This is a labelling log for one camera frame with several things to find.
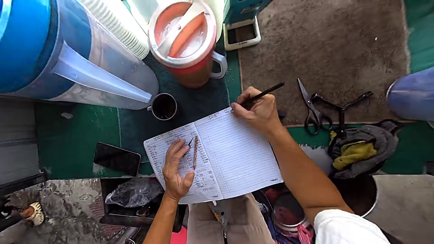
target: orange pencil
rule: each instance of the orange pencil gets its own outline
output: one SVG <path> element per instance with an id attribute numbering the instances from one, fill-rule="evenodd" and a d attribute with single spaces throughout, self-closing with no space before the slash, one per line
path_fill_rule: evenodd
<path id="1" fill-rule="evenodd" d="M 197 155 L 197 136 L 194 139 L 194 160 L 193 160 L 193 169 L 196 169 L 196 155 Z"/>

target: concrete floor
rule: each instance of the concrete floor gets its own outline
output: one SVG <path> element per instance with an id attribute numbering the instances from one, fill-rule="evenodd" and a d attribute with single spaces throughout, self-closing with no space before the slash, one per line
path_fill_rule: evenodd
<path id="1" fill-rule="evenodd" d="M 31 227 L 21 221 L 0 233 L 1 244 L 103 244 L 103 226 L 90 204 L 101 195 L 99 179 L 50 180 L 13 193 L 11 204 L 29 206 L 40 201 L 46 220 Z"/>
<path id="2" fill-rule="evenodd" d="M 367 219 L 404 243 L 434 240 L 434 176 L 377 175 L 378 202 Z M 41 201 L 47 220 L 25 222 L 0 233 L 1 244 L 103 244 L 107 235 L 90 205 L 101 194 L 98 179 L 51 180 L 11 195 L 11 203 Z"/>

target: hand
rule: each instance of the hand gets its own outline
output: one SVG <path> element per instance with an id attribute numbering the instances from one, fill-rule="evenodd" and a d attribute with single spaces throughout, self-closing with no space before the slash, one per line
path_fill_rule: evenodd
<path id="1" fill-rule="evenodd" d="M 190 149 L 190 146 L 183 147 L 185 140 L 176 139 L 166 152 L 166 163 L 163 167 L 164 181 L 166 182 L 166 192 L 168 197 L 179 201 L 187 194 L 193 184 L 194 172 L 189 171 L 183 179 L 178 172 L 179 160 Z"/>
<path id="2" fill-rule="evenodd" d="M 237 102 L 233 102 L 230 106 L 236 116 L 245 119 L 247 123 L 265 135 L 269 135 L 271 132 L 283 127 L 277 114 L 276 99 L 274 96 L 267 94 L 253 101 L 254 105 L 250 111 L 240 105 L 259 93 L 261 93 L 260 90 L 250 86 L 238 97 Z"/>

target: white sleeve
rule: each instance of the white sleeve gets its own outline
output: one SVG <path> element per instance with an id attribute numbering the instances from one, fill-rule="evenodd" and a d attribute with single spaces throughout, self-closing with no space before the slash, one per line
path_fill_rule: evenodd
<path id="1" fill-rule="evenodd" d="M 316 244 L 389 244 L 374 223 L 339 209 L 328 209 L 315 216 Z"/>

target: open notebook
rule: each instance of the open notebook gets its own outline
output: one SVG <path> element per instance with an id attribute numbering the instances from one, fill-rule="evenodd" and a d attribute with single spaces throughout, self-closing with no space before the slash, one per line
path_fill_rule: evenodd
<path id="1" fill-rule="evenodd" d="M 167 149 L 178 138 L 188 143 L 195 136 L 198 148 L 194 182 L 181 204 L 233 198 L 283 182 L 266 137 L 237 118 L 229 107 L 143 142 L 164 189 L 162 169 Z M 182 178 L 193 170 L 193 157 L 194 141 L 179 164 Z"/>

